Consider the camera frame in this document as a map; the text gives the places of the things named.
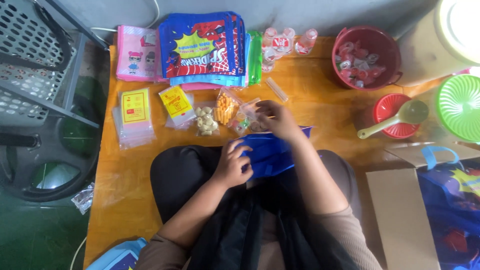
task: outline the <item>stack of gift bags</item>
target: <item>stack of gift bags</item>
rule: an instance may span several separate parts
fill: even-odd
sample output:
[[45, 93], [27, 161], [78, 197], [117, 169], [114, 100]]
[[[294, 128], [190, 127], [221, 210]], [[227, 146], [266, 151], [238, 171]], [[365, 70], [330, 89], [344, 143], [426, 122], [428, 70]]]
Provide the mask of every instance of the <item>stack of gift bags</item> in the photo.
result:
[[172, 13], [158, 33], [162, 75], [170, 85], [194, 90], [249, 84], [252, 38], [240, 15]]

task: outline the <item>plastic ladle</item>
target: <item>plastic ladle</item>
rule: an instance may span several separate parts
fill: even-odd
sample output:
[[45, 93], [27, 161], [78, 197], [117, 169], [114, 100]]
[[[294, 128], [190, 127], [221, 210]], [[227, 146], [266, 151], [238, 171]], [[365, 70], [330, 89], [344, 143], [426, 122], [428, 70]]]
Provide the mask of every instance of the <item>plastic ladle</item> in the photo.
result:
[[420, 100], [409, 100], [400, 107], [395, 116], [369, 128], [359, 130], [357, 136], [360, 139], [366, 139], [398, 123], [420, 124], [427, 119], [428, 112], [428, 106], [424, 102]]

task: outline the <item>cardboard box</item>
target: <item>cardboard box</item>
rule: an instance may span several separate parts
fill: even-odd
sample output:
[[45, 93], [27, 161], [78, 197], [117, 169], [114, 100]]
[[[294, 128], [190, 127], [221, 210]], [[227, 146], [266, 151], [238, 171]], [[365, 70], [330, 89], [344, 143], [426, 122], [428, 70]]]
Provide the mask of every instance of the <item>cardboard box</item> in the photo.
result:
[[[367, 173], [389, 270], [440, 270], [416, 172], [427, 165], [421, 153], [425, 146], [386, 149], [409, 163], [409, 169]], [[450, 148], [460, 160], [480, 157], [480, 151], [454, 143], [430, 146]], [[435, 157], [437, 164], [454, 159], [448, 151], [435, 152]]]

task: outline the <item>person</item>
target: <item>person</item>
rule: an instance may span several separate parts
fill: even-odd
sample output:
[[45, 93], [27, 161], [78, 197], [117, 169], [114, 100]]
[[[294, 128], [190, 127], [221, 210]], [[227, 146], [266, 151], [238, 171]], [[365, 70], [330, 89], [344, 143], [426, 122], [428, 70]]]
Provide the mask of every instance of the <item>person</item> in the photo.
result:
[[135, 270], [381, 270], [365, 243], [349, 164], [316, 151], [286, 107], [257, 106], [261, 124], [289, 144], [294, 168], [247, 188], [253, 171], [242, 152], [251, 148], [241, 140], [160, 153], [150, 177], [164, 225]]

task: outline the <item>plastic straw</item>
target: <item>plastic straw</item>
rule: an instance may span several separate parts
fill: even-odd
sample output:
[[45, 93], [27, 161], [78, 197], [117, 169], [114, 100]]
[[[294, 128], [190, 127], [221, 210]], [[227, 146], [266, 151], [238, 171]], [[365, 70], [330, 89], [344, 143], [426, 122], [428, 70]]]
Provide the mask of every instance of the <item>plastic straw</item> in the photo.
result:
[[288, 100], [288, 96], [285, 94], [285, 92], [282, 91], [282, 89], [273, 81], [272, 78], [268, 77], [267, 80], [267, 85], [272, 89], [272, 91], [276, 94], [276, 96], [282, 101], [286, 102]]

